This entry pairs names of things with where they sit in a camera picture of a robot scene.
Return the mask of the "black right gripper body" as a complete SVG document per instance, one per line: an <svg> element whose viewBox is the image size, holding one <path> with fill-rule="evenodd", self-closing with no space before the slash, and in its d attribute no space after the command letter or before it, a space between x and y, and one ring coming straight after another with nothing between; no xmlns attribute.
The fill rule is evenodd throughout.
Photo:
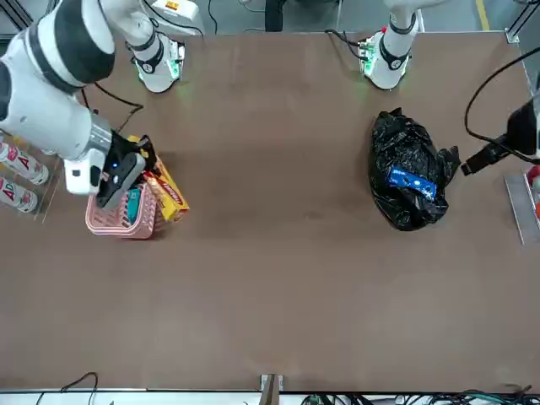
<svg viewBox="0 0 540 405"><path fill-rule="evenodd" d="M143 157L141 151L146 149L145 144L148 142L148 136L143 135L141 138L135 138L134 141L130 141L128 138L124 138L117 131L111 132L111 146L105 159L105 168L113 169L120 165L120 163L130 153L139 154L143 158L143 168L146 168L147 159Z"/></svg>

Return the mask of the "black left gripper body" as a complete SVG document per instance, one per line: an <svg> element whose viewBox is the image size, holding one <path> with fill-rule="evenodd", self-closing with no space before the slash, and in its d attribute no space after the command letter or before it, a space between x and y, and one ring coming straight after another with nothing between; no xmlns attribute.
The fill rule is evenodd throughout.
<svg viewBox="0 0 540 405"><path fill-rule="evenodd" d="M537 115L534 101L516 109L507 122L507 137L511 149L524 155L537 152Z"/></svg>

